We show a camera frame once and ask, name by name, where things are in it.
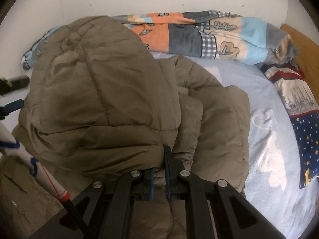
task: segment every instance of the navy blue fabric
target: navy blue fabric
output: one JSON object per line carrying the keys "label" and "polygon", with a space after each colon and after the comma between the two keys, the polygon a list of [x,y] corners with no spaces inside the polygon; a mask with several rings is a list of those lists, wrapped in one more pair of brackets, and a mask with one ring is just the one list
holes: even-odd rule
{"label": "navy blue fabric", "polygon": [[319,113],[310,112],[306,115],[294,116],[290,118],[290,121],[300,153],[299,188],[302,189],[314,177],[319,176]]}

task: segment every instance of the mattress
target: mattress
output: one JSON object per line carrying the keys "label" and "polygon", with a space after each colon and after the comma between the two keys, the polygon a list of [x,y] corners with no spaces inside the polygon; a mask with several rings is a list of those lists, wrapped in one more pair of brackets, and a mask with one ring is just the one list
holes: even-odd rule
{"label": "mattress", "polygon": [[[170,55],[153,52],[155,58]],[[256,66],[233,60],[191,58],[223,86],[236,85],[249,97],[247,200],[287,239],[297,239],[315,214],[317,180],[299,189],[300,159],[291,122],[274,85]]]}

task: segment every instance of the orange fabric patch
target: orange fabric patch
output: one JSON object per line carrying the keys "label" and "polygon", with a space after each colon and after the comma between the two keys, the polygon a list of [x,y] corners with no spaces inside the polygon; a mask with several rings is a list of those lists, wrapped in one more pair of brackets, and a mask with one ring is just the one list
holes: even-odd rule
{"label": "orange fabric patch", "polygon": [[137,25],[131,29],[151,51],[168,53],[168,24]]}

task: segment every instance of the light blue sheet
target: light blue sheet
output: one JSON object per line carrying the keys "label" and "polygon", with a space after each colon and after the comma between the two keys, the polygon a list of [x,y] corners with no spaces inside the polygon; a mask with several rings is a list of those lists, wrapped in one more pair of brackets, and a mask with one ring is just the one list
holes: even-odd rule
{"label": "light blue sheet", "polygon": [[315,214],[319,185],[313,180],[299,189],[297,142],[274,85],[256,66],[232,60],[191,59],[216,75],[223,86],[236,85],[248,94],[251,125],[246,198],[287,239],[299,238]]}

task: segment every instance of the checkered fabric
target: checkered fabric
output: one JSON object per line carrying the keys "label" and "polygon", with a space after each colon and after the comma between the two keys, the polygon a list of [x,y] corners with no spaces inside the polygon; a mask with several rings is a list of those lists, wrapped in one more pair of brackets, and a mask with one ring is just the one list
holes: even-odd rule
{"label": "checkered fabric", "polygon": [[215,36],[206,35],[202,30],[198,30],[202,36],[202,58],[216,57],[216,38]]}
{"label": "checkered fabric", "polygon": [[[220,11],[208,11],[208,13],[209,15],[213,15],[212,20],[218,19],[221,17],[229,17],[230,15],[230,12],[220,12]],[[196,24],[196,28],[200,30],[209,29],[208,26],[209,26],[209,21]]]}

